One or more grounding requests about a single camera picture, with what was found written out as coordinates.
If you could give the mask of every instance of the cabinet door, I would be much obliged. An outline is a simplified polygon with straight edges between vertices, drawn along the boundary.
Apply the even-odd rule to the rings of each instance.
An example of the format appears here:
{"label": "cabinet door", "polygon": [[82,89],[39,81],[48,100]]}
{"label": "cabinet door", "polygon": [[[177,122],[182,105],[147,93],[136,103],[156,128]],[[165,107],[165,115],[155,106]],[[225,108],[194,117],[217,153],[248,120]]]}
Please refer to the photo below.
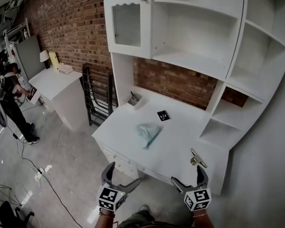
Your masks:
{"label": "cabinet door", "polygon": [[104,0],[110,52],[150,58],[151,0]]}

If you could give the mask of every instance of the shoe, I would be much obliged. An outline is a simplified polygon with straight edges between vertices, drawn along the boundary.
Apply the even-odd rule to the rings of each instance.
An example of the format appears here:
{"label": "shoe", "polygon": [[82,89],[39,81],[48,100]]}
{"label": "shoe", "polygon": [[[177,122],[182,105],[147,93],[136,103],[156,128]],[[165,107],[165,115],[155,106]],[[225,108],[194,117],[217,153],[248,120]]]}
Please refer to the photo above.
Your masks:
{"label": "shoe", "polygon": [[31,142],[28,142],[28,144],[38,143],[39,137],[34,136],[33,140]]}
{"label": "shoe", "polygon": [[32,133],[34,131],[35,124],[31,123],[29,124],[29,127],[30,127],[30,133]]}
{"label": "shoe", "polygon": [[142,211],[142,210],[145,210],[145,211],[148,211],[150,213],[150,208],[148,205],[142,205],[140,208],[139,208],[139,211]]}

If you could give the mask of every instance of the metal clip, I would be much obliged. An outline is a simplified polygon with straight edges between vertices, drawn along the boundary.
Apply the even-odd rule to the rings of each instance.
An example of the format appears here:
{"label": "metal clip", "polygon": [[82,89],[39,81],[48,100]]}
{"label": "metal clip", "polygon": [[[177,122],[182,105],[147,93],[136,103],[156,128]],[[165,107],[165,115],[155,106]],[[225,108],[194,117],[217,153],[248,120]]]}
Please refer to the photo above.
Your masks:
{"label": "metal clip", "polygon": [[192,159],[190,160],[190,163],[192,165],[198,165],[200,164],[201,166],[207,168],[207,165],[205,164],[205,162],[199,157],[198,154],[195,153],[195,151],[193,149],[191,149],[191,153],[193,154]]}

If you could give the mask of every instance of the black metal rack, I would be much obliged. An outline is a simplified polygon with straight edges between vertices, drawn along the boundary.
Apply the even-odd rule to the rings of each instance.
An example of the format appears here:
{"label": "black metal rack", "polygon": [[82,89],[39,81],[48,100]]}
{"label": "black metal rack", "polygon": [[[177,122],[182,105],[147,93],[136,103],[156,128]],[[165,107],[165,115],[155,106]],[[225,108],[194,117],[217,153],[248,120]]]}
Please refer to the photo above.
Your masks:
{"label": "black metal rack", "polygon": [[85,64],[82,66],[82,85],[89,125],[100,126],[112,114],[113,108],[118,107],[113,73]]}

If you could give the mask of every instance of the man in black clothes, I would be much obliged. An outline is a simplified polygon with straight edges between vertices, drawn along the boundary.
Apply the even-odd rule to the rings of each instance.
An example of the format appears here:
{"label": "man in black clothes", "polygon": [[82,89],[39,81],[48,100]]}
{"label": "man in black clothes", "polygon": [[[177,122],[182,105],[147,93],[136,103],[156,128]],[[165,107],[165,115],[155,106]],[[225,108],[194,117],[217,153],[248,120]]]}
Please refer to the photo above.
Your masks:
{"label": "man in black clothes", "polygon": [[8,64],[6,66],[6,73],[4,75],[5,96],[4,100],[1,102],[1,105],[6,115],[9,116],[10,119],[17,125],[28,144],[38,143],[39,138],[32,134],[35,125],[33,123],[29,124],[26,122],[19,106],[14,100],[13,94],[16,92],[16,90],[25,95],[32,95],[32,92],[21,87],[16,76],[17,73],[20,73],[17,63]]}

